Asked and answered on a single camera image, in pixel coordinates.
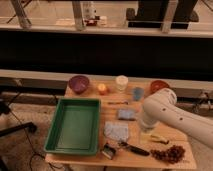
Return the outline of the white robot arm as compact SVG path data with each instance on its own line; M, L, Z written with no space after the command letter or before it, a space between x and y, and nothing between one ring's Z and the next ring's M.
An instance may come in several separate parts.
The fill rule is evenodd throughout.
M170 88L163 88L146 97L139 116L140 128L153 130L158 121L178 129L213 149L213 121L176 106L177 96Z

